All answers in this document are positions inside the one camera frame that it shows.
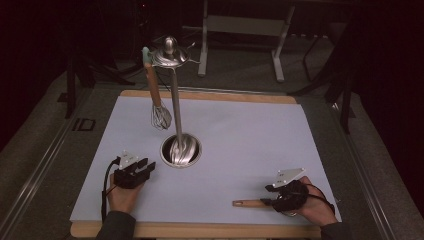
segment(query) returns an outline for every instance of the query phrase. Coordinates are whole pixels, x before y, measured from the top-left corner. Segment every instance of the gray sleeve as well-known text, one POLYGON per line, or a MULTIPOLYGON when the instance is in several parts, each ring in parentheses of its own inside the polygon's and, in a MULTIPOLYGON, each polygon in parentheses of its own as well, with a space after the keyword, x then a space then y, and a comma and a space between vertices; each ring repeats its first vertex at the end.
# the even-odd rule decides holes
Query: gray sleeve
POLYGON ((107 214, 96 239, 133 239, 135 218, 128 213, 111 211, 107 214))
POLYGON ((349 225, 343 222, 321 227, 322 240, 353 240, 349 225))

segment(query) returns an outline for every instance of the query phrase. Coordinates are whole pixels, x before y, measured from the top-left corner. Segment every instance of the whisk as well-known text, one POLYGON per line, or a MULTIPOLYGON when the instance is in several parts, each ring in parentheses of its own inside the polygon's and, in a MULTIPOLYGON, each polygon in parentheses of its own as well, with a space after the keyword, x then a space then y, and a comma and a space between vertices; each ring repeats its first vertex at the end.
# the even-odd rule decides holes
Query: whisk
POLYGON ((152 66, 152 58, 149 56, 149 49, 147 47, 143 48, 143 63, 153 102, 151 123, 159 130, 168 129, 171 126, 172 116, 160 98, 156 72, 152 66))

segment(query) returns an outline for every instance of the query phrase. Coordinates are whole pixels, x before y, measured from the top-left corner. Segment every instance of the white paper sheet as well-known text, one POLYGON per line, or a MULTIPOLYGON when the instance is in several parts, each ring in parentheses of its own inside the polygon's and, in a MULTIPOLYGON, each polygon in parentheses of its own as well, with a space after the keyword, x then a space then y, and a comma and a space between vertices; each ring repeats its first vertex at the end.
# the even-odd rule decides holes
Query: white paper sheet
MULTIPOLYGON (((163 101, 172 113, 171 100, 163 101)), ((272 208, 232 206, 233 200, 275 197, 265 186, 278 170, 299 167, 335 204, 300 105, 180 99, 180 108, 183 132, 202 145, 198 162, 184 169, 160 158, 161 144, 175 134, 174 122, 157 130, 150 124, 150 98, 118 98, 71 221, 101 220, 105 171, 123 150, 156 162, 133 213, 139 222, 309 224, 272 208)), ((336 216, 341 220, 337 206, 336 216)))

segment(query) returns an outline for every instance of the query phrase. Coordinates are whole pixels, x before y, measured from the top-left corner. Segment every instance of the wooden handle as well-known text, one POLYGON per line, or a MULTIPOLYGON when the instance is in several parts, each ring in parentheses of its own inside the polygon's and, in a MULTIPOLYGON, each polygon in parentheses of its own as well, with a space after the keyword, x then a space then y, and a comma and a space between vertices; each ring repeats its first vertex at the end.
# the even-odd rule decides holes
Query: wooden handle
POLYGON ((236 200, 233 201, 234 207, 248 207, 248 208, 269 208, 261 200, 236 200))
POLYGON ((162 102, 159 95, 159 86, 158 86, 158 80, 156 77, 155 69, 153 68, 152 64, 145 63, 144 68, 146 69, 147 73, 147 82, 149 84, 149 91, 150 96, 152 97, 153 105, 155 107, 162 106, 162 102))

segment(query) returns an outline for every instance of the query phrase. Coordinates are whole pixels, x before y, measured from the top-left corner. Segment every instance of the black cable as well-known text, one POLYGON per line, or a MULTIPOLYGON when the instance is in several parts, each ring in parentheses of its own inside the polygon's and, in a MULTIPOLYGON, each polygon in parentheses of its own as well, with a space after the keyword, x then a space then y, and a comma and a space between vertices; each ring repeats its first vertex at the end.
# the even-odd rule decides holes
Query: black cable
POLYGON ((103 183, 103 191, 102 191, 102 207, 101 207, 102 222, 104 222, 105 219, 106 219, 106 197, 107 197, 107 194, 109 194, 109 192, 110 192, 110 191, 107 192, 107 179, 109 177, 109 172, 110 172, 110 169, 112 168, 113 165, 115 165, 115 164, 119 165, 120 160, 121 160, 121 158, 117 157, 115 160, 113 160, 109 164, 109 166, 106 170, 105 179, 104 179, 104 183, 103 183))

